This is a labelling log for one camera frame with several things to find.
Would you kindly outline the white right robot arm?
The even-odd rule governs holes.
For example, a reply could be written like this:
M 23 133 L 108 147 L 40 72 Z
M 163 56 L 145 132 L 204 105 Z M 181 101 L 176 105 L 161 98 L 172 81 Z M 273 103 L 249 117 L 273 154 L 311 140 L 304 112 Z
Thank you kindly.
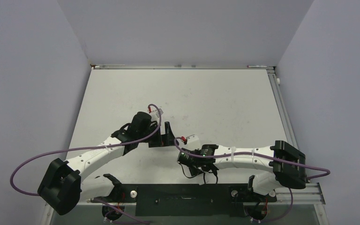
M 226 147 L 204 144 L 198 147 L 187 141 L 179 149 L 177 162 L 196 172 L 217 173 L 230 168 L 259 170 L 251 175 L 246 188 L 247 197 L 259 200 L 271 191 L 285 187 L 306 187 L 305 155 L 285 141 L 276 141 L 272 146 L 258 148 Z

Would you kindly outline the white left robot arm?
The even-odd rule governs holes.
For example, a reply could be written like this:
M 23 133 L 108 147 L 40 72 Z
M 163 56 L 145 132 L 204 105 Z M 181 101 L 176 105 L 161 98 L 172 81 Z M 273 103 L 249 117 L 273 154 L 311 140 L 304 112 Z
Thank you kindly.
M 88 180 L 93 172 L 110 161 L 136 149 L 140 143 L 148 147 L 173 146 L 176 142 L 170 123 L 162 121 L 162 109 L 138 112 L 130 123 L 112 133 L 100 145 L 77 157 L 53 160 L 38 187 L 37 193 L 59 215 L 69 213 L 80 201 L 105 197 L 108 201 L 123 200 L 122 183 L 109 173 Z

